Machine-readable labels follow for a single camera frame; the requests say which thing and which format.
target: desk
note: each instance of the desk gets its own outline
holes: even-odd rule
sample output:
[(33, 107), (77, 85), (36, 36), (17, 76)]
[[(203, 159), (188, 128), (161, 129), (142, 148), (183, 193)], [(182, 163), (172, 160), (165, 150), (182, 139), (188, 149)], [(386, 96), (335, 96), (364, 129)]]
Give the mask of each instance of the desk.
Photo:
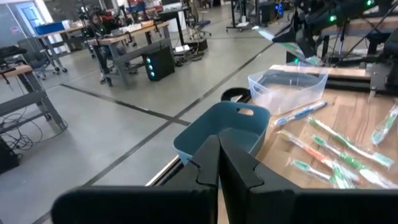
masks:
[(60, 131), (63, 131), (67, 128), (61, 116), (58, 114), (57, 110), (49, 100), (47, 93), (32, 71), (32, 68), (28, 65), (19, 65), (14, 71), (4, 74), (6, 78), (19, 78), (22, 84), (25, 86), (28, 94), (14, 98), (5, 103), (1, 103), (0, 116), (11, 114), (33, 104), (36, 104), (38, 109), (24, 114), (23, 117), (25, 119), (21, 119), (15, 124), (2, 127), (0, 129), (0, 133), (8, 132), (41, 116), (45, 116), (48, 120), (52, 119)]
[[(145, 47), (136, 49), (132, 52), (128, 52), (126, 55), (122, 55), (122, 56), (119, 56), (117, 54), (116, 45), (120, 41), (127, 40), (129, 38), (128, 34), (120, 35), (118, 37), (109, 37), (109, 38), (98, 39), (98, 41), (95, 39), (91, 39), (91, 40), (88, 40), (87, 43), (93, 46), (93, 51), (96, 55), (96, 59), (99, 63), (101, 72), (104, 74), (104, 76), (106, 78), (120, 78), (123, 81), (125, 87), (128, 88), (129, 84), (128, 84), (128, 80), (127, 80), (127, 74), (124, 69), (124, 63), (129, 62), (129, 61), (133, 60), (134, 58), (140, 57), (142, 54), (144, 54), (146, 52), (154, 51), (154, 50), (158, 49), (159, 47), (165, 46), (165, 45), (170, 47), (171, 53), (173, 52), (169, 30), (167, 29), (168, 25), (169, 25), (168, 22), (163, 22), (163, 23), (157, 25), (157, 27), (159, 29), (163, 30), (164, 39), (157, 41), (156, 43), (152, 43), (152, 40), (150, 38), (150, 32), (156, 29), (155, 26), (142, 27), (138, 30), (134, 30), (134, 31), (130, 32), (130, 35), (132, 37), (139, 35), (139, 34), (145, 34), (148, 45)], [(114, 61), (115, 67), (116, 67), (116, 71), (117, 71), (116, 74), (110, 73), (107, 63), (106, 63), (106, 59), (103, 58), (102, 54), (100, 53), (101, 46), (107, 46), (110, 48), (111, 53), (112, 53), (112, 58), (113, 58), (113, 61)]]
[(184, 41), (184, 36), (182, 33), (182, 28), (181, 28), (180, 16), (178, 13), (182, 11), (183, 15), (184, 15), (184, 19), (187, 19), (187, 10), (189, 10), (189, 8), (187, 6), (185, 6), (185, 7), (179, 8), (179, 9), (166, 10), (166, 11), (158, 13), (158, 15), (161, 18), (164, 18), (167, 20), (175, 19), (177, 21), (178, 35), (180, 36), (181, 46), (185, 45), (185, 41)]
[[(73, 27), (73, 28), (69, 28), (69, 29), (65, 29), (65, 30), (60, 30), (60, 31), (56, 31), (56, 32), (52, 32), (49, 34), (44, 34), (44, 35), (40, 35), (37, 36), (36, 38), (39, 40), (40, 44), (42, 45), (43, 48), (49, 48), (50, 52), (51, 52), (51, 56), (52, 58), (55, 60), (55, 62), (58, 64), (59, 68), (63, 71), (63, 72), (67, 72), (67, 69), (63, 67), (59, 56), (57, 55), (57, 53), (55, 53), (54, 47), (61, 47), (63, 45), (68, 44), (69, 43), (69, 38), (67, 36), (67, 33), (70, 32), (75, 32), (75, 31), (79, 31), (82, 30), (82, 28), (84, 28), (83, 26), (79, 26), (79, 27)], [(51, 44), (51, 41), (49, 39), (50, 36), (52, 35), (57, 35), (60, 34), (63, 41), (59, 42), (59, 43), (55, 43), (55, 44)], [(56, 67), (54, 62), (51, 60), (52, 66)]]
[[(283, 71), (294, 71), (293, 67), (288, 67), (284, 65), (271, 67), (274, 70)], [(320, 73), (323, 68), (306, 68), (311, 70), (311, 73)], [(369, 76), (364, 70), (358, 69), (340, 69), (340, 68), (330, 68), (330, 76), (349, 76), (356, 77), (360, 76), (364, 79)], [(396, 145), (398, 144), (397, 138), (397, 125), (394, 125), (388, 134), (387, 138), (379, 145), (379, 147), (374, 147), (371, 144), (370, 136), (375, 128), (375, 126), (380, 123), (391, 109), (394, 104), (394, 99), (391, 97), (381, 97), (373, 98), (368, 102), (369, 94), (358, 93), (353, 91), (337, 91), (337, 90), (325, 90), (323, 94), (323, 100), (329, 102), (326, 108), (323, 108), (312, 116), (316, 117), (326, 125), (330, 126), (335, 131), (349, 137), (357, 145), (362, 147), (373, 149), (377, 152), (381, 152), (386, 156), (389, 156), (395, 161), (398, 161), (398, 154), (396, 153)], [(251, 103), (250, 98), (242, 99)], [(276, 116), (272, 116), (270, 119), (270, 124), (275, 119)], [(304, 119), (294, 121), (283, 127), (283, 130), (289, 131), (290, 133), (299, 137), (303, 142), (312, 146), (319, 152), (334, 158), (332, 154), (328, 151), (317, 147), (312, 143), (312, 135), (316, 134), (321, 138), (326, 139), (332, 145), (338, 146), (340, 149), (346, 149), (342, 145), (329, 137), (324, 131), (320, 131), (308, 124)], [(289, 159), (298, 159), (310, 164), (313, 168), (322, 171), (326, 174), (331, 174), (331, 170), (325, 167), (323, 164), (317, 162), (309, 156), (302, 149), (294, 146), (293, 144), (284, 141), (277, 137), (276, 129), (268, 127), (266, 138), (264, 144), (257, 154), (257, 160), (261, 161), (267, 167), (271, 168), (276, 173), (289, 179), (296, 185), (303, 188), (330, 188), (330, 185), (319, 181), (316, 178), (310, 177), (307, 174), (293, 168), (291, 166), (286, 166)], [(385, 168), (359, 156), (356, 153), (351, 153), (350, 150), (345, 150), (348, 154), (354, 156), (355, 158), (362, 161), (367, 166), (372, 167), (376, 171), (382, 173), (386, 177), (390, 178), (395, 183), (398, 183), (398, 175), (390, 170), (389, 172)], [(178, 163), (178, 158), (175, 158), (172, 162), (168, 164), (161, 172), (159, 172), (148, 185), (159, 185), (167, 181), (168, 178), (177, 173), (182, 165)], [(228, 223), (228, 217), (226, 215), (225, 204), (223, 200), (223, 194), (219, 191), (218, 200), (218, 223)]]

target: person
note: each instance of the person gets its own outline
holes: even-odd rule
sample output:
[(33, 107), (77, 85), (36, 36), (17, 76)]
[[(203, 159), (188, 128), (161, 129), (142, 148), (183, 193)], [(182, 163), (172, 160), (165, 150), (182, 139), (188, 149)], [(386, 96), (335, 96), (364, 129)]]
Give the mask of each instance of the person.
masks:
[[(91, 21), (93, 23), (93, 24), (90, 23), (90, 26), (93, 26), (93, 27), (90, 27), (90, 29), (88, 29), (89, 30), (88, 35), (90, 37), (95, 37), (96, 35), (100, 35), (96, 32), (100, 32), (101, 28), (103, 29), (103, 33), (102, 33), (103, 35), (110, 34), (112, 30), (119, 28), (119, 24), (115, 23), (113, 20), (102, 19), (100, 11), (91, 12), (90, 17), (91, 17)], [(101, 51), (102, 51), (102, 56), (105, 59), (112, 57), (111, 49), (108, 46), (102, 46)], [(116, 53), (119, 56), (127, 54), (127, 50), (122, 42), (119, 42), (116, 44)], [(131, 66), (130, 62), (126, 62), (124, 65), (126, 66), (126, 69), (129, 69)], [(105, 82), (106, 82), (106, 79), (104, 77), (104, 74), (101, 72), (100, 83), (104, 84)]]

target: green toothbrush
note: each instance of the green toothbrush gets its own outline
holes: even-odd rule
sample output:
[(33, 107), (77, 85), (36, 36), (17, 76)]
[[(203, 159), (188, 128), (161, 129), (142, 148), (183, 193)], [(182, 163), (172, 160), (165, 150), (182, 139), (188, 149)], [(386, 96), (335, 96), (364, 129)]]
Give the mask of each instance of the green toothbrush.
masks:
[(372, 133), (371, 139), (372, 143), (374, 145), (380, 144), (384, 140), (384, 138), (387, 136), (388, 132), (392, 128), (392, 125), (396, 121), (398, 116), (398, 106), (394, 105), (393, 108), (391, 108), (390, 112), (388, 113), (387, 117), (384, 120), (384, 124), (382, 125), (381, 128), (375, 129)]
[(339, 189), (355, 189), (354, 184), (344, 173), (344, 170), (339, 163), (333, 163), (333, 176), (336, 179), (336, 186)]
[(377, 172), (371, 171), (365, 165), (357, 161), (356, 159), (352, 158), (351, 156), (337, 150), (335, 147), (329, 145), (324, 139), (318, 137), (316, 135), (312, 136), (312, 140), (321, 147), (331, 151), (332, 153), (336, 154), (342, 160), (344, 160), (349, 166), (356, 169), (366, 180), (370, 183), (378, 185), (384, 189), (394, 189), (397, 188), (398, 185), (392, 183), (387, 178), (383, 177), (381, 174)]
[(322, 180), (324, 182), (331, 183), (333, 185), (335, 184), (335, 180), (334, 180), (334, 178), (332, 178), (332, 176), (330, 176), (328, 174), (324, 174), (324, 173), (312, 168), (309, 164), (307, 164), (303, 161), (294, 159), (290, 164), (292, 164), (293, 166), (297, 167), (298, 169), (300, 169), (301, 171), (303, 171), (307, 174), (311, 174), (312, 176), (319, 178), (320, 180)]
[(339, 140), (341, 143), (343, 143), (345, 146), (353, 150), (354, 152), (357, 152), (361, 156), (364, 156), (368, 159), (371, 159), (380, 165), (387, 167), (388, 169), (393, 165), (394, 161), (387, 156), (378, 153), (378, 152), (373, 152), (370, 150), (364, 151), (361, 150), (360, 148), (356, 147), (352, 142), (350, 142), (348, 139), (346, 139), (344, 136), (341, 134), (337, 133), (336, 131), (332, 130), (329, 126), (323, 124), (321, 121), (315, 119), (314, 117), (309, 117), (308, 122), (314, 126), (318, 126), (331, 134), (334, 138)]

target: green led light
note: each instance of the green led light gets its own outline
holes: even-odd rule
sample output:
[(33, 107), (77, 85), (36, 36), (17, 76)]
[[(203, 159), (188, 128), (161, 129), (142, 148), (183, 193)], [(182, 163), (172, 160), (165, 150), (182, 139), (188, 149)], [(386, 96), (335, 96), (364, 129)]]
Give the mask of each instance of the green led light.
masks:
[(335, 21), (336, 19), (337, 19), (336, 16), (331, 16), (331, 17), (329, 17), (329, 21), (330, 21), (330, 22), (333, 22), (333, 21)]

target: teal plastic bin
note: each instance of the teal plastic bin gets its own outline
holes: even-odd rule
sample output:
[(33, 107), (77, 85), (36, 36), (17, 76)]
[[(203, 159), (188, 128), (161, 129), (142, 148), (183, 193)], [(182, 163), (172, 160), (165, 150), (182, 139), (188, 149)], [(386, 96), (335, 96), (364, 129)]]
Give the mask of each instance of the teal plastic bin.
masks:
[[(242, 114), (241, 109), (251, 110), (252, 114)], [(183, 164), (187, 164), (209, 136), (223, 132), (233, 144), (255, 156), (264, 142), (269, 116), (263, 107), (228, 101), (217, 103), (174, 139), (174, 148)]]

